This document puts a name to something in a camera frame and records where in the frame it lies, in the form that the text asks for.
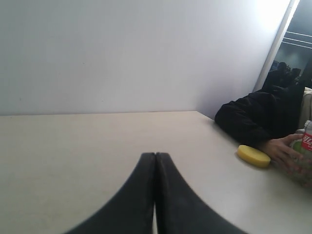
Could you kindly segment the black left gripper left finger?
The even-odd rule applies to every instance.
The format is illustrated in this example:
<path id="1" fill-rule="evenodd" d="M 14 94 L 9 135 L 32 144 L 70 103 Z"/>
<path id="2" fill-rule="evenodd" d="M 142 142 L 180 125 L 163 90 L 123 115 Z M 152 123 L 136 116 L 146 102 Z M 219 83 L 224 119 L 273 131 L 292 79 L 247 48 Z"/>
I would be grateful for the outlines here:
<path id="1" fill-rule="evenodd" d="M 143 153 L 119 191 L 69 234 L 151 234 L 156 155 Z"/>

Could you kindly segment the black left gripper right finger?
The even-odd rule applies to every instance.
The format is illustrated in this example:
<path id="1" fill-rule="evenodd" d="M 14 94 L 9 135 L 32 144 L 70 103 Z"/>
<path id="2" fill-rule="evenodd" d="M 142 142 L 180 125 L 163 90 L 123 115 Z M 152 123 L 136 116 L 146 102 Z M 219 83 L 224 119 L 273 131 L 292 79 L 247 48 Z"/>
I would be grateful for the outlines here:
<path id="1" fill-rule="evenodd" d="M 184 180 L 168 153 L 156 154 L 155 208 L 159 234 L 239 234 Z"/>

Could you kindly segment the black-sleeved forearm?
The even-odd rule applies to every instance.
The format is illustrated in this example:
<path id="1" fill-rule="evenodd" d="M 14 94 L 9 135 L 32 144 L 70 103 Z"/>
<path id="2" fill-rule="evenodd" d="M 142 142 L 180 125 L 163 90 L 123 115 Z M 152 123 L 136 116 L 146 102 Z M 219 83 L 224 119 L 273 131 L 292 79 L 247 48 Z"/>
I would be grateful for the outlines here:
<path id="1" fill-rule="evenodd" d="M 238 143 L 258 148 L 298 129 L 304 90 L 299 84 L 258 90 L 222 105 L 214 121 Z"/>

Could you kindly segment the open bare hand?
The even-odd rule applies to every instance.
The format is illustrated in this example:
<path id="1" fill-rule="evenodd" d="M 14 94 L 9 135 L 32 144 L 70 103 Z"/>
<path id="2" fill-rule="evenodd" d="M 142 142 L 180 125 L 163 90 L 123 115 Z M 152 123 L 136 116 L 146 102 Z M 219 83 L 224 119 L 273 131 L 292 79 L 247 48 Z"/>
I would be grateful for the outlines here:
<path id="1" fill-rule="evenodd" d="M 292 169 L 298 170 L 298 166 L 292 161 L 292 157 L 302 159 L 303 156 L 289 147 L 290 143 L 296 139 L 301 139 L 303 134 L 291 134 L 283 138 L 268 140 L 259 146 L 259 149 L 265 153 L 272 161 L 291 173 Z"/>

